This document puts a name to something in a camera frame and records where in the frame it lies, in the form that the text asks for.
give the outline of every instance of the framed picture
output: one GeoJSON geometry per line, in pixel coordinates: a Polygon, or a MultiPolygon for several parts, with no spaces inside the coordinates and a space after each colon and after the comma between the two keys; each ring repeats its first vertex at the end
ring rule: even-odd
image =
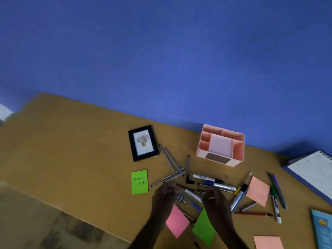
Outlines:
{"type": "Polygon", "coordinates": [[[134,162],[159,155],[151,125],[130,130],[128,134],[134,162]]]}

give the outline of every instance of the pink storage box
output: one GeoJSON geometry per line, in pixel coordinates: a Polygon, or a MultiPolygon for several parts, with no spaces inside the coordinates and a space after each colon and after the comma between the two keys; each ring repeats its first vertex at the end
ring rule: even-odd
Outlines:
{"type": "Polygon", "coordinates": [[[234,167],[244,160],[244,134],[205,124],[196,155],[234,167]]]}

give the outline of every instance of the person's arm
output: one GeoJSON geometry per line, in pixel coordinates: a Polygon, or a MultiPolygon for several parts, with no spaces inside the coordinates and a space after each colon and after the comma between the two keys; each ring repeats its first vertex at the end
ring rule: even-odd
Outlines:
{"type": "Polygon", "coordinates": [[[228,249],[249,249],[235,230],[230,204],[222,192],[210,187],[202,201],[210,223],[228,249]]]}
{"type": "Polygon", "coordinates": [[[179,190],[174,187],[175,183],[166,183],[156,190],[152,197],[150,218],[128,249],[153,248],[179,195],[179,190]]]}

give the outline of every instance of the left hand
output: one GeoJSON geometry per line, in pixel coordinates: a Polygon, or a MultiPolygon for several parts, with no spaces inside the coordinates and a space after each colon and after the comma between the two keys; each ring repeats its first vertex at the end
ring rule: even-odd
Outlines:
{"type": "Polygon", "coordinates": [[[176,183],[165,183],[160,186],[152,197],[152,210],[150,218],[154,218],[163,224],[171,214],[175,200],[179,198],[179,189],[175,188],[176,183]]]}

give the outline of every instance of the green sticky note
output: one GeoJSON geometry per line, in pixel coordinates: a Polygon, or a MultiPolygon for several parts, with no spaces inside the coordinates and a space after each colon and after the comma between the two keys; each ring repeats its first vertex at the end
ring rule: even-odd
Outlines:
{"type": "Polygon", "coordinates": [[[215,236],[215,230],[209,221],[205,208],[202,210],[193,227],[193,233],[203,240],[208,246],[211,245],[215,236]]]}
{"type": "Polygon", "coordinates": [[[131,194],[136,195],[148,192],[147,170],[131,172],[131,194]]]}

